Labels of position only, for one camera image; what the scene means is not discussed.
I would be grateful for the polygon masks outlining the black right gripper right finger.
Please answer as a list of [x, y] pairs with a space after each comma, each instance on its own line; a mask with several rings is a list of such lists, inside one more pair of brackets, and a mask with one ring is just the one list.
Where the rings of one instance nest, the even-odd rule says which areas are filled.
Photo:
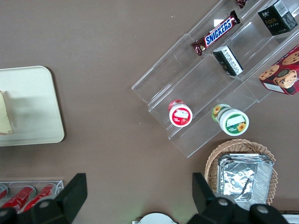
[[272, 206], [254, 204], [245, 210], [224, 197], [216, 197], [201, 173], [192, 174], [192, 196], [198, 213], [189, 224], [286, 224]]

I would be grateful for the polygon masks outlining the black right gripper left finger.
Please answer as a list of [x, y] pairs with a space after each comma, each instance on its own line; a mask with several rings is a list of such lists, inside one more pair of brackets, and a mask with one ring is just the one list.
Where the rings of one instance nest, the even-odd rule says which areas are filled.
[[86, 174], [78, 173], [54, 198], [38, 202], [21, 214], [14, 208], [0, 209], [2, 224], [71, 224], [87, 199]]

